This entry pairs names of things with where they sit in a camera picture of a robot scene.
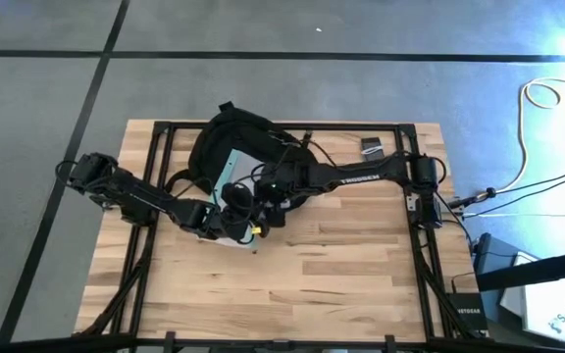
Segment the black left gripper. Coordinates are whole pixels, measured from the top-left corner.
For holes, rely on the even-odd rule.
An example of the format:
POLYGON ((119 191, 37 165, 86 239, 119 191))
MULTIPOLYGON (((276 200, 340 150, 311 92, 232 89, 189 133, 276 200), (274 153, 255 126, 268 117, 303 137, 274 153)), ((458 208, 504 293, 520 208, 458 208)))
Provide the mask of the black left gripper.
POLYGON ((255 243, 253 227, 257 222, 255 198, 244 183, 225 183, 216 186, 212 200, 217 206, 213 216, 210 241, 216 243, 255 243))

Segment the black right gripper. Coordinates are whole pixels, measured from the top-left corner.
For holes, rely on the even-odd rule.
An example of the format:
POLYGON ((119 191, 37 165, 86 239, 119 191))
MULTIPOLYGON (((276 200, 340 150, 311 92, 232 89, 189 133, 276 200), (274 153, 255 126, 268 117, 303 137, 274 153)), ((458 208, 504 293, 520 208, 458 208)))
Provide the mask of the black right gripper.
POLYGON ((292 176, 278 171, 274 164, 262 164, 252 177, 253 194, 260 210, 259 219, 268 227, 284 227, 288 212, 298 209, 308 200, 294 189, 292 176))

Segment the white mesh teal-trimmed pouch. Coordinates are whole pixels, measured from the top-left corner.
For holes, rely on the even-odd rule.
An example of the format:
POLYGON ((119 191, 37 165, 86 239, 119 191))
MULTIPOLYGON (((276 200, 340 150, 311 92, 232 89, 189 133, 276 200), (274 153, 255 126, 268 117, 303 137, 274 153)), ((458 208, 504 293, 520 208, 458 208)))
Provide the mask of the white mesh teal-trimmed pouch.
MULTIPOLYGON (((213 187, 213 191, 214 188, 216 186, 223 186, 225 183, 244 183, 246 186, 248 186, 250 188, 250 190, 252 191, 253 194, 253 180, 252 177, 254 176, 254 174, 257 171, 257 168, 259 165, 262 165, 262 163, 253 158, 250 157, 249 155, 247 155, 244 152, 232 149, 232 151, 230 152, 223 168, 222 171, 220 173, 220 176, 218 177, 216 183, 214 184, 213 187)), ((214 201, 212 200, 212 194, 208 197, 208 201, 214 203, 214 201)), ((258 220, 258 216, 259 216, 259 210, 258 210, 258 206, 257 206, 257 202, 255 201, 255 206, 257 207, 257 211, 256 211, 256 216, 257 216, 257 222, 260 224, 259 220, 258 220)), ((228 247, 236 247, 236 248, 241 248, 241 249, 247 249, 248 251, 251 251, 252 253, 256 253, 257 252, 257 238, 259 235, 264 235, 265 232, 265 227, 262 226, 260 224, 260 226, 262 227, 262 232, 260 234, 256 235, 256 242, 255 243, 216 243, 213 241, 210 241, 211 236, 206 235, 205 237, 199 237, 198 241, 199 242, 210 242, 210 243, 215 243, 215 244, 219 244, 219 245, 223 245, 223 246, 228 246, 228 247)))

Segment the black backpack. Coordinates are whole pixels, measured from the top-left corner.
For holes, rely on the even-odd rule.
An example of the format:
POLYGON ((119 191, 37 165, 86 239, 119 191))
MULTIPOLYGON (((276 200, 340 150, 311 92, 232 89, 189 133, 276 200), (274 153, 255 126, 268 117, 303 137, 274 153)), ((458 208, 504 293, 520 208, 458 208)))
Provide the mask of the black backpack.
POLYGON ((262 164, 317 161, 309 149, 311 142, 311 133, 300 139, 280 125, 228 102, 197 135, 187 168, 173 174, 164 189, 171 192, 178 181, 188 180, 211 195, 232 149, 262 164))

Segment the grey plastic case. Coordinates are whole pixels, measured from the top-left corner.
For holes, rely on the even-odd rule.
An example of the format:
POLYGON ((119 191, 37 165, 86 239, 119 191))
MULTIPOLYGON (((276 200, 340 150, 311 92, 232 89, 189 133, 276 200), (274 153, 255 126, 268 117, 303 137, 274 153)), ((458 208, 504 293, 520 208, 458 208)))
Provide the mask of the grey plastic case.
POLYGON ((522 260, 519 248, 486 232, 478 238, 474 250, 475 277, 481 293, 525 283, 524 271, 514 267, 516 261, 522 260))

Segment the black metal bar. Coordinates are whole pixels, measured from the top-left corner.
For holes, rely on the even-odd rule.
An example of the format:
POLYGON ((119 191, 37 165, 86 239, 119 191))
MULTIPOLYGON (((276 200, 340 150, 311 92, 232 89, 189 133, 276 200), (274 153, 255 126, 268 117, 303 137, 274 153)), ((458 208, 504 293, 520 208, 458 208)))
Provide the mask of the black metal bar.
POLYGON ((0 353, 105 353, 139 347, 161 347, 175 353, 183 347, 262 348, 273 351, 294 349, 367 349, 385 353, 423 351, 435 353, 565 353, 565 348, 523 346, 498 343, 489 339, 448 339, 433 337, 426 342, 398 342, 391 335, 380 341, 310 340, 227 340, 177 338, 171 331, 164 338, 138 338, 128 334, 78 335, 30 341, 0 343, 0 353))
POLYGON ((477 276, 479 291, 518 287, 565 278, 565 255, 541 259, 477 276))

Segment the white box blue logo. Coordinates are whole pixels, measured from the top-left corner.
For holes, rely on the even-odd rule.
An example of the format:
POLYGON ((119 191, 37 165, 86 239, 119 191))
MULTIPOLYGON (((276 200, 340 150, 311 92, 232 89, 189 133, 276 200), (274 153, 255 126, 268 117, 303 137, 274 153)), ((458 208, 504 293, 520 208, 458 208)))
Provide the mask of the white box blue logo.
POLYGON ((499 305, 522 331, 565 343, 565 278, 505 288, 499 305))

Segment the black Netgear switch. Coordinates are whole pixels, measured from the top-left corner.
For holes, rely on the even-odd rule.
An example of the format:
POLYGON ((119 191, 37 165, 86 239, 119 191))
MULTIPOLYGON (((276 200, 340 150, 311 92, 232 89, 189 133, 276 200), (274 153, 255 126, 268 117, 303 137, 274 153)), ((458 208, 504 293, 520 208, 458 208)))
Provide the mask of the black Netgear switch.
POLYGON ((470 329, 488 330, 484 305, 479 293, 450 293, 448 299, 470 329))

